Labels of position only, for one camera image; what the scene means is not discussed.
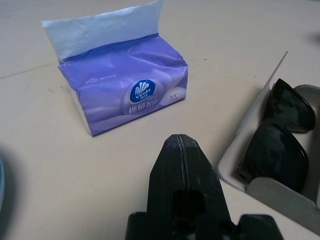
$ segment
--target vinda logo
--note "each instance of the vinda logo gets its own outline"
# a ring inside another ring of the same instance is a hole
[[[138,103],[148,96],[155,93],[156,84],[151,80],[138,81],[130,92],[130,101],[132,103]]]

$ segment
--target purple tissue package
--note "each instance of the purple tissue package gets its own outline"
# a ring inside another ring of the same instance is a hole
[[[91,135],[186,97],[188,65],[158,34],[162,4],[42,22]]]

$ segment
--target tissue paper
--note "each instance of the tissue paper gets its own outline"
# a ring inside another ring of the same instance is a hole
[[[188,65],[158,34],[162,3],[42,22],[93,136],[186,97]]]

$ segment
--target table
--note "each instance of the table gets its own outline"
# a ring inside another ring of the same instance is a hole
[[[186,100],[91,137],[40,20],[146,2],[0,1],[1,239],[122,240],[129,214],[146,210],[149,174],[167,137],[196,139],[216,166],[285,51],[281,77],[319,85],[319,0],[167,0],[159,32],[189,64]],[[320,239],[221,184],[235,223],[269,214],[286,240]]]

